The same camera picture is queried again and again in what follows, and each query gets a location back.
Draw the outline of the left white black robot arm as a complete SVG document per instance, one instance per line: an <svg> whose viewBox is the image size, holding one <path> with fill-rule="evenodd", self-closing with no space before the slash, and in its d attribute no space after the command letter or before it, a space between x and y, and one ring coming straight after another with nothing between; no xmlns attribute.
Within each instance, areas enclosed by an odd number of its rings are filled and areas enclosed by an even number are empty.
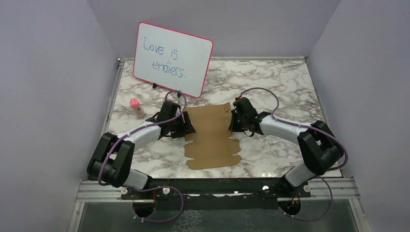
<svg viewBox="0 0 410 232"><path fill-rule="evenodd" d="M134 152L163 137L180 138L195 133L189 113L179 104L166 100L161 110L144 124L122 134L104 133L87 166L87 174L101 185L133 188L139 198L152 192L150 176L132 169Z"/></svg>

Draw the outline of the brown cardboard box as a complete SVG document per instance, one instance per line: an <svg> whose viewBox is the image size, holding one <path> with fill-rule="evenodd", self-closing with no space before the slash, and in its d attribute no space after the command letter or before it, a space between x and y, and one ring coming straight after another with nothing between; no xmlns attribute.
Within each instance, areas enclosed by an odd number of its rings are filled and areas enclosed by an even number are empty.
<svg viewBox="0 0 410 232"><path fill-rule="evenodd" d="M195 133L185 135L184 156L193 170L235 166L241 161L240 142L231 138L231 105L195 106L186 109Z"/></svg>

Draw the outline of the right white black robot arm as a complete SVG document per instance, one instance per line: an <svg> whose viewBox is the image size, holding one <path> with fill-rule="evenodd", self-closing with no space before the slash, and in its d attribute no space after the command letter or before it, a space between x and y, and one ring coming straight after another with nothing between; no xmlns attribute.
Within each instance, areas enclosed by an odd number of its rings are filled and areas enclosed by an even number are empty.
<svg viewBox="0 0 410 232"><path fill-rule="evenodd" d="M258 113L248 98L237 98L231 111L231 132L275 136L299 145L303 160L282 176L274 188L286 197L292 196L310 178L322 175L345 154L333 133L323 121L298 124Z"/></svg>

